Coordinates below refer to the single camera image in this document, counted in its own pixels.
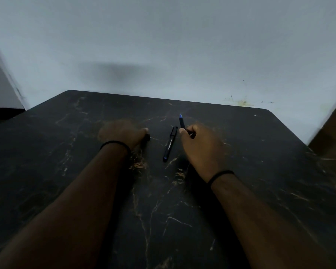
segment black marble table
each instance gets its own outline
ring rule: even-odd
[[[119,182],[99,268],[243,268],[246,257],[172,126],[201,122],[231,150],[239,179],[336,259],[336,175],[271,112],[84,91],[64,92],[0,124],[0,250],[97,153],[104,121],[130,118],[151,140]]]

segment black wristband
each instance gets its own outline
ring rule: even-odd
[[[105,146],[106,144],[109,144],[109,143],[121,144],[122,146],[124,146],[127,149],[128,155],[131,153],[131,149],[129,148],[129,146],[127,144],[125,144],[124,142],[120,142],[119,140],[110,140],[109,142],[105,142],[104,144],[101,145],[100,150],[103,148],[103,146]]]
[[[209,187],[212,186],[213,182],[219,177],[219,176],[222,176],[224,174],[232,174],[232,175],[235,175],[233,171],[229,171],[229,170],[225,170],[225,171],[221,171],[221,172],[218,172],[216,173],[211,179],[210,181],[208,181],[207,185]]]

